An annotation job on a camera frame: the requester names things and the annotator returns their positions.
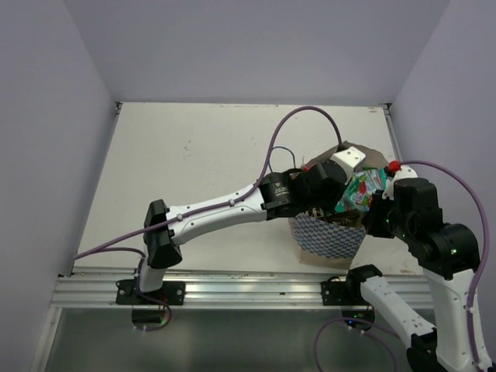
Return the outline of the teal Fox's candy bag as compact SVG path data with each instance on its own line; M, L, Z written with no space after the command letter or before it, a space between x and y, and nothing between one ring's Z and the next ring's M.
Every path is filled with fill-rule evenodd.
M384 190L387 177L384 168L366 167L353 174L343 196L335 207L335 212L357 210L367 212L371 199L377 190Z

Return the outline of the blue checkered paper bag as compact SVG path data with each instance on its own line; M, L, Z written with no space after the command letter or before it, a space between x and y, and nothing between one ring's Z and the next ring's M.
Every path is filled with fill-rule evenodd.
M359 170L366 167L385 168L388 159L378 150L346 141L345 147L354 146L366 154ZM298 258L302 264L347 270L362 245L366 232L323 222L303 212L288 220L291 236L298 244Z

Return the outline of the brown Kettle chips bag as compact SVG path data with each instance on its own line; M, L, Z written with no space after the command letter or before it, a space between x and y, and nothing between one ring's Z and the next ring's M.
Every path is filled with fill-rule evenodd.
M312 208L305 214L323 222L350 228L360 228L361 219L363 218L363 213L356 209L345 212L329 212L322 208Z

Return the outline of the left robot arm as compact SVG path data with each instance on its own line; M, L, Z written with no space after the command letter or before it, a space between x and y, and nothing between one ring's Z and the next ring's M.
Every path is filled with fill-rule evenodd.
M133 294L143 304L156 302L167 268L182 261L180 246L199 236L243 223L293 218L314 207L335 208L352 174L353 167L326 160L294 173L269 173L258 185L197 205L151 202L144 221L146 261Z

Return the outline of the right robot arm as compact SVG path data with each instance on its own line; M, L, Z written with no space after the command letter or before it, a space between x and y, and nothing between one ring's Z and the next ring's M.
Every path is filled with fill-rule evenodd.
M481 266L477 238L465 225L444 222L435 185L406 178L375 191L363 225L370 236L407 245L427 279L436 321L414 311L372 264L349 271L348 300L380 312L405 345L413 371L493 371L478 305L469 296Z

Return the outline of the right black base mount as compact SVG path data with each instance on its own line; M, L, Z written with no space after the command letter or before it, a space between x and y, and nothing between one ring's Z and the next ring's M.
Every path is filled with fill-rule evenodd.
M354 297L344 280L333 276L320 282L321 299L324 306L358 306L365 305L363 299Z

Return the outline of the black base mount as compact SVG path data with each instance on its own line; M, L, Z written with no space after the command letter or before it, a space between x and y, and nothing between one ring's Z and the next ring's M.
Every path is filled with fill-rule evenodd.
M363 299L354 297L344 280L333 276L320 282L321 299L324 306L358 306L365 305Z
M164 281L159 290L139 294L137 280L117 281L115 303L117 305L183 305L186 284L183 281Z

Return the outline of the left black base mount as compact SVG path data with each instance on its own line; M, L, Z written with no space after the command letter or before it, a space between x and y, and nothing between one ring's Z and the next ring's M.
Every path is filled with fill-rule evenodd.
M117 281L115 303L117 305L183 305L186 284L183 281L164 281L159 290L139 294L137 280Z

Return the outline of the aluminium rail frame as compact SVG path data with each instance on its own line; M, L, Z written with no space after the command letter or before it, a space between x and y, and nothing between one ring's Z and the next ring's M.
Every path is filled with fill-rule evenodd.
M121 105L81 237L84 252L143 225L148 204L189 205L251 185L266 157L276 171L303 164L338 136L396 156L380 106L131 103ZM277 149L268 152L271 138ZM181 248L166 279L186 284L185 308L297 308L322 305L320 282L334 270L299 262L288 222L212 232Z

